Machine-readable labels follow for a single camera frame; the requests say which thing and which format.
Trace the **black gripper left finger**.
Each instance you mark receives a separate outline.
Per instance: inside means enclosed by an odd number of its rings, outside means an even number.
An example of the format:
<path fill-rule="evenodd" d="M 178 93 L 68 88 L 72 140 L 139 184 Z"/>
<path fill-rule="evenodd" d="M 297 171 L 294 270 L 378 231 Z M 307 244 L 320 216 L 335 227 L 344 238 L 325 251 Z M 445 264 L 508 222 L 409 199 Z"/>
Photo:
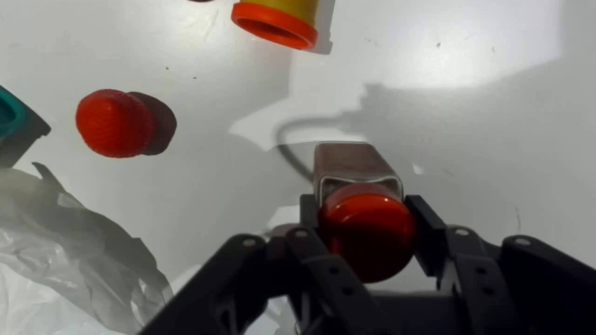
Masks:
<path fill-rule="evenodd" d="M 385 335 L 379 307 L 316 231 L 312 196 L 270 240 L 230 236 L 139 335 L 243 335 L 271 298 L 290 300 L 299 335 Z"/>

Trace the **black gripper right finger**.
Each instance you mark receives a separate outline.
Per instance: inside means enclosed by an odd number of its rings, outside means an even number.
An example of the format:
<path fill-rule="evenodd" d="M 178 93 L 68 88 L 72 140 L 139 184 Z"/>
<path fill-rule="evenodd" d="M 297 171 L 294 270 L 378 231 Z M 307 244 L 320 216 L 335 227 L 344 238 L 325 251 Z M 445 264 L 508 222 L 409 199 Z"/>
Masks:
<path fill-rule="evenodd" d="M 465 335 L 596 335 L 596 270 L 528 235 L 499 246 L 446 225 L 420 196 L 415 259 L 456 302 Z"/>

